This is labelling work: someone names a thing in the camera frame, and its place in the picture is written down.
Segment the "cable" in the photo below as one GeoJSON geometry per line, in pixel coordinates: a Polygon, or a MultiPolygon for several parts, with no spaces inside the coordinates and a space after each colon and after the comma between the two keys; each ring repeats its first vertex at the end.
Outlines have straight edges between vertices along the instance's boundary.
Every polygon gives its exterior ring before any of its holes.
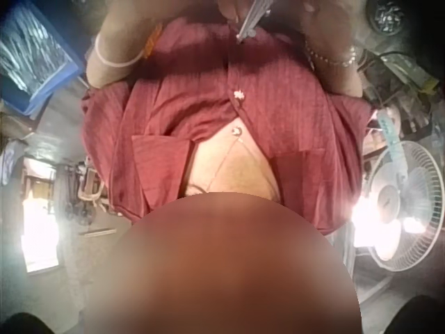
{"type": "Polygon", "coordinates": [[[388,52],[383,52],[382,54],[379,54],[378,56],[375,55],[375,58],[372,58],[371,60],[365,62],[365,64],[363,64],[362,66],[359,66],[359,68],[357,69],[358,72],[361,72],[363,70],[365,70],[366,68],[368,68],[369,66],[371,66],[372,64],[374,64],[378,59],[382,59],[384,57],[388,57],[388,56],[392,56],[394,54],[399,54],[401,56],[405,56],[408,58],[411,58],[413,61],[416,61],[416,59],[411,56],[410,54],[403,52],[403,51],[388,51],[388,52]]]}

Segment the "white fan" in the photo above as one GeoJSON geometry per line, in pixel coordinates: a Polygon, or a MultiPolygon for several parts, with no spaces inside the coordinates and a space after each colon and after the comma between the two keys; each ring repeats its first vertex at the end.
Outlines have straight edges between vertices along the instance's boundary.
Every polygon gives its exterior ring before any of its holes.
{"type": "Polygon", "coordinates": [[[374,166],[364,187],[365,204],[356,206],[355,211],[361,210],[361,214],[355,212],[353,222],[356,229],[366,226],[366,237],[371,240],[367,246],[380,267],[404,271],[420,263],[439,236],[444,183],[435,160],[423,146],[400,142],[391,136],[391,129],[386,130],[388,149],[374,166]]]}

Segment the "shirt button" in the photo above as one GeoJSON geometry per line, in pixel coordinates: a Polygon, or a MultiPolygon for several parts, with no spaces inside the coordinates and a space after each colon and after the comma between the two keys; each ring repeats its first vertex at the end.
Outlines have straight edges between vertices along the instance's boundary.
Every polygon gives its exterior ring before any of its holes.
{"type": "Polygon", "coordinates": [[[236,137],[241,136],[241,134],[243,134],[243,129],[241,129],[240,127],[234,127],[232,129],[232,134],[236,137]]]}
{"type": "Polygon", "coordinates": [[[237,90],[236,92],[234,92],[234,96],[237,100],[243,101],[245,96],[244,93],[241,90],[237,90]]]}

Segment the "shirt pocket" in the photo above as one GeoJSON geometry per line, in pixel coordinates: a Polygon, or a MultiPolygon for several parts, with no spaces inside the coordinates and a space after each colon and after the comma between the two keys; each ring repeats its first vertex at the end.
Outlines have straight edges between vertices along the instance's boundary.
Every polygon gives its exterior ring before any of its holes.
{"type": "Polygon", "coordinates": [[[280,187],[282,204],[316,227],[323,216],[325,203],[323,194],[327,166],[323,164],[324,156],[324,149],[314,149],[270,160],[280,187]]]}

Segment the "red shirt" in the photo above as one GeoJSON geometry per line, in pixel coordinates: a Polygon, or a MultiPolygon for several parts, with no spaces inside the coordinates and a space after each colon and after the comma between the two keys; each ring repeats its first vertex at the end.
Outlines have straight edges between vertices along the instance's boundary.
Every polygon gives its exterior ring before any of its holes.
{"type": "Polygon", "coordinates": [[[301,50],[261,28],[238,45],[222,20],[167,25],[135,84],[84,99],[85,147],[112,206],[135,221],[176,200],[193,146],[240,117],[272,167],[282,204],[323,234],[339,228],[360,193],[371,108],[326,93],[301,50]]]}

